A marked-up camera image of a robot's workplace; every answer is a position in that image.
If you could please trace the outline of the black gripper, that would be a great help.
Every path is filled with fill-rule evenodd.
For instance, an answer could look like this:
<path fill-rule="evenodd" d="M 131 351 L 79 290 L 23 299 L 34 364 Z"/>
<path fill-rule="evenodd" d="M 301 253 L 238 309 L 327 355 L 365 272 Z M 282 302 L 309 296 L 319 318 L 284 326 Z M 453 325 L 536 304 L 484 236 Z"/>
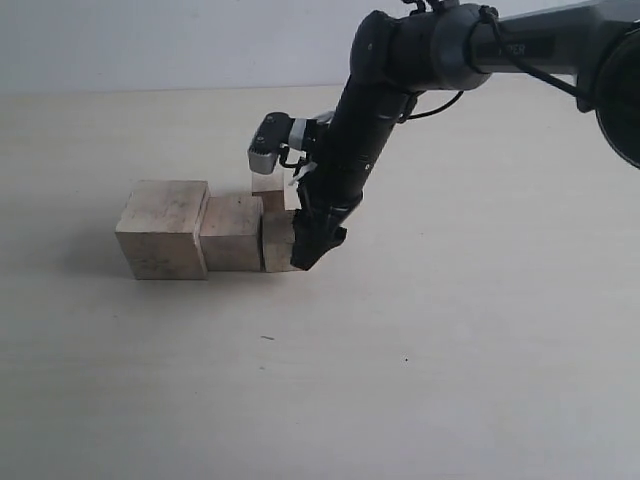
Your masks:
<path fill-rule="evenodd" d="M 312 154 L 316 167 L 298 187 L 292 266 L 308 271 L 344 243 L 347 229 L 340 225 L 361 203 L 368 177 L 413 98 L 410 90 L 386 82 L 347 81 Z"/>

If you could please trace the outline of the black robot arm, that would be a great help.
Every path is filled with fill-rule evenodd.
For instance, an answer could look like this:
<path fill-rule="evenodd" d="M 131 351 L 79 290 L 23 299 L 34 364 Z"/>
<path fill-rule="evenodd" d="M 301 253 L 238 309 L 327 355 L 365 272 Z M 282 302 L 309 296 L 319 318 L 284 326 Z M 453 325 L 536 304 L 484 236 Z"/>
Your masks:
<path fill-rule="evenodd" d="M 312 268 L 346 237 L 344 220 L 396 125 L 432 90 L 467 92 L 500 73 L 524 73 L 594 112 L 614 152 L 639 162 L 639 5 L 584 1 L 511 17 L 488 5 L 436 2 L 359 25 L 350 72 L 297 188 L 291 263 Z"/>

